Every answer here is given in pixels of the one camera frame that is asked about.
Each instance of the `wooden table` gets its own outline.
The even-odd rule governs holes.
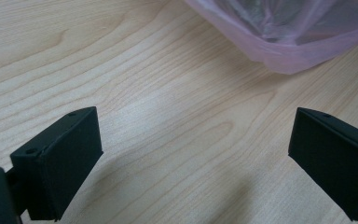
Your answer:
[[[299,106],[358,127],[358,47],[285,76],[183,1],[0,1],[0,166],[91,105],[104,154],[61,223],[350,223],[287,148]]]

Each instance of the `wood grain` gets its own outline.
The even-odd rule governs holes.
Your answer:
[[[91,105],[105,153],[61,223],[350,223],[287,148],[299,106],[358,127],[358,46],[284,76],[182,1],[1,0],[0,166]]]

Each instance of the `plastic bag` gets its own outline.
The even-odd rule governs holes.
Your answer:
[[[358,0],[186,0],[248,57],[293,74],[358,44]]]

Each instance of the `screw hole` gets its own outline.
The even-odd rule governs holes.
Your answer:
[[[33,147],[25,151],[26,154],[33,154],[37,151],[37,148]]]

